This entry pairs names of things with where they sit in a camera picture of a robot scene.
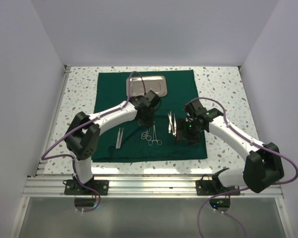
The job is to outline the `steel tweezers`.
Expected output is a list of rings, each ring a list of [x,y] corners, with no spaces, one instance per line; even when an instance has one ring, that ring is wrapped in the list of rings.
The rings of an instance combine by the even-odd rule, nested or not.
[[[173,113],[172,113],[172,125],[174,130],[174,133],[172,135],[177,136],[177,120],[176,120],[175,114]]]
[[[168,133],[174,133],[173,125],[172,125],[172,112],[168,113]]]

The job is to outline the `stainless steel instrument tray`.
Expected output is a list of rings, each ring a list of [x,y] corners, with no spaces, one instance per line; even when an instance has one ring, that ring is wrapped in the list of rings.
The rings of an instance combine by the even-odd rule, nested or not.
[[[160,97],[167,95],[166,78],[162,75],[158,76],[143,76],[132,77],[126,80],[126,95],[127,96],[139,96],[144,95],[144,87],[146,92],[152,90]]]

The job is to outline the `steel forceps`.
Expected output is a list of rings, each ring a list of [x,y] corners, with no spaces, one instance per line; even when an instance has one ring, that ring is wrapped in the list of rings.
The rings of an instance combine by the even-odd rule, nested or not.
[[[161,146],[162,145],[162,141],[160,139],[157,138],[156,136],[156,127],[155,125],[153,125],[152,127],[152,135],[147,137],[147,141],[148,141],[148,145],[149,146],[153,146],[154,144]]]

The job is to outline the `steel scalpel handle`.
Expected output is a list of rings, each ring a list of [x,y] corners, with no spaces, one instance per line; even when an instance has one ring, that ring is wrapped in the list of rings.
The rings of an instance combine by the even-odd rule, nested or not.
[[[122,144],[123,133],[124,133],[124,128],[122,127],[121,129],[122,129],[122,135],[121,135],[120,147],[121,147],[121,144]]]
[[[121,135],[122,135],[122,129],[119,128],[119,131],[117,134],[116,146],[115,146],[116,149],[120,148]]]

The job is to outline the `dark green surgical cloth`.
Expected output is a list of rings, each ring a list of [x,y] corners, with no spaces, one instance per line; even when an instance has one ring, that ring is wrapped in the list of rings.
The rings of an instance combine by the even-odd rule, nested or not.
[[[176,119],[184,119],[185,104],[198,97],[193,70],[141,72],[141,76],[162,75],[166,78],[167,95],[162,97],[162,105],[154,115],[157,138],[162,145],[149,146],[141,134],[146,127],[140,126],[136,120],[120,124],[100,136],[98,147],[92,160],[95,163],[135,163],[147,161],[169,160],[201,160],[206,159],[207,149],[205,135],[202,143],[189,146],[187,141],[176,144],[176,138],[167,132],[168,112],[172,111]],[[120,149],[116,149],[119,128],[124,128]]]

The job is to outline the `small steel scissors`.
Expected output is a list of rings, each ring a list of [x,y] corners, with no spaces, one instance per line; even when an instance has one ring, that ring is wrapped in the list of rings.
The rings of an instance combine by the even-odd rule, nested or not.
[[[147,129],[146,131],[144,131],[141,134],[141,139],[142,140],[147,140],[147,141],[151,140],[151,136],[150,136],[149,132],[150,132],[150,129]]]

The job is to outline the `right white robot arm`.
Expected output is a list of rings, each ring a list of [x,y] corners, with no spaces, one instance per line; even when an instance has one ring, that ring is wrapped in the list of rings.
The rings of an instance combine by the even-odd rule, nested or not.
[[[190,146],[202,142],[202,133],[208,132],[223,140],[243,160],[242,169],[221,169],[208,179],[200,179],[197,185],[209,194],[224,194],[229,190],[246,186],[260,193],[284,177],[279,148],[274,143],[265,144],[231,124],[224,110],[207,110],[196,99],[185,105],[185,119],[177,122],[177,141],[188,141]]]

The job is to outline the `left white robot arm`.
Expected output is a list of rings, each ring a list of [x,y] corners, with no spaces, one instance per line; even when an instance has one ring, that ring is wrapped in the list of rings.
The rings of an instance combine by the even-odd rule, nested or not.
[[[89,115],[80,112],[75,115],[64,141],[74,157],[73,177],[77,181],[75,187],[81,194],[89,194],[93,189],[91,157],[97,150],[100,136],[128,121],[137,120],[141,126],[152,127],[156,107],[160,104],[161,98],[150,90],[144,95],[128,97],[102,112]]]

